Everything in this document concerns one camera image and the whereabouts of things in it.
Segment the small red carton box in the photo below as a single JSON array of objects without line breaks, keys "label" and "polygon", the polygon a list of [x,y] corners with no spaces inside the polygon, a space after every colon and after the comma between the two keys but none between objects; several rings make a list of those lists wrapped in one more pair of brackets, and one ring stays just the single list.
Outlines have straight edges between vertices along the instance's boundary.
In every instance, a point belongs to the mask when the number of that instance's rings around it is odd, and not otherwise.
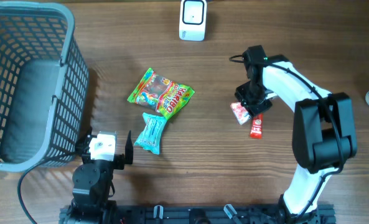
[{"label": "small red carton box", "polygon": [[230,105],[231,110],[233,111],[238,123],[240,125],[245,124],[247,121],[251,119],[249,112],[241,105],[240,102],[235,102]]}]

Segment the teal tissue packet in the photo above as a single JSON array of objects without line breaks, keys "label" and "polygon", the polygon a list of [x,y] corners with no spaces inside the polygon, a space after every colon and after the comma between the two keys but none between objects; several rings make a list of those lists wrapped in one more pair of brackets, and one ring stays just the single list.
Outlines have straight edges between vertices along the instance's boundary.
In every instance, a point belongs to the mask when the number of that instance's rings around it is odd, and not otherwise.
[{"label": "teal tissue packet", "polygon": [[134,145],[142,147],[146,151],[151,151],[153,154],[159,155],[161,137],[167,120],[163,116],[156,116],[147,113],[143,113],[142,117],[146,125]]}]

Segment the red Nescafe stick sachet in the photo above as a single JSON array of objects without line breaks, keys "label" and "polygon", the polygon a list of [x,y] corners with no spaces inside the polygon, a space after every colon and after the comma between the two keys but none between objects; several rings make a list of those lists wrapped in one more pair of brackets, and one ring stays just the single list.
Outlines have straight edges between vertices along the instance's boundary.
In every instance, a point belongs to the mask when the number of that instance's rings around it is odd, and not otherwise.
[{"label": "red Nescafe stick sachet", "polygon": [[252,119],[250,138],[261,139],[263,137],[263,115],[258,114]]}]

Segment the Haribo gummy candy bag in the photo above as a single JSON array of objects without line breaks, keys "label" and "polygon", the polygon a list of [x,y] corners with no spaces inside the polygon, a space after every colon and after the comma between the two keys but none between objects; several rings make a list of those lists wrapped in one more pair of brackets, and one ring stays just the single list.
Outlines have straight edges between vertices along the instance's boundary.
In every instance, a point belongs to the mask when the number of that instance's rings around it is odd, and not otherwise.
[{"label": "Haribo gummy candy bag", "polygon": [[127,100],[150,108],[169,120],[189,102],[194,93],[190,86],[177,83],[148,68]]}]

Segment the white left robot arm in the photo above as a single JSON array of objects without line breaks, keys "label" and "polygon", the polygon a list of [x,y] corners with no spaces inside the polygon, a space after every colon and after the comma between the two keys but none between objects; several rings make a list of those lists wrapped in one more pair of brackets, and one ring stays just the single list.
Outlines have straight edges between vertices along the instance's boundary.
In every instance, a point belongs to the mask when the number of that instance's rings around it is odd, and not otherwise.
[{"label": "white left robot arm", "polygon": [[91,130],[81,137],[75,150],[83,164],[72,176],[73,199],[66,210],[60,211],[60,223],[114,223],[117,205],[110,198],[115,193],[113,172],[133,163],[133,142],[128,133],[123,154],[116,154],[116,133]]}]

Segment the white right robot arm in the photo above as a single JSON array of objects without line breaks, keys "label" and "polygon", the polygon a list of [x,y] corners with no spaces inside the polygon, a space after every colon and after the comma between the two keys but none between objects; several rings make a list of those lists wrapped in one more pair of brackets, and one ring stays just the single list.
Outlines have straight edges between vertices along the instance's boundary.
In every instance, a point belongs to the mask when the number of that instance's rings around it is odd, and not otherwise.
[{"label": "white right robot arm", "polygon": [[304,223],[322,218],[317,201],[327,181],[357,153],[350,97],[317,86],[284,55],[268,57],[261,45],[229,60],[245,67],[249,80],[236,88],[235,97],[251,118],[269,110],[275,96],[294,113],[292,151],[297,167],[279,198],[274,221]]}]

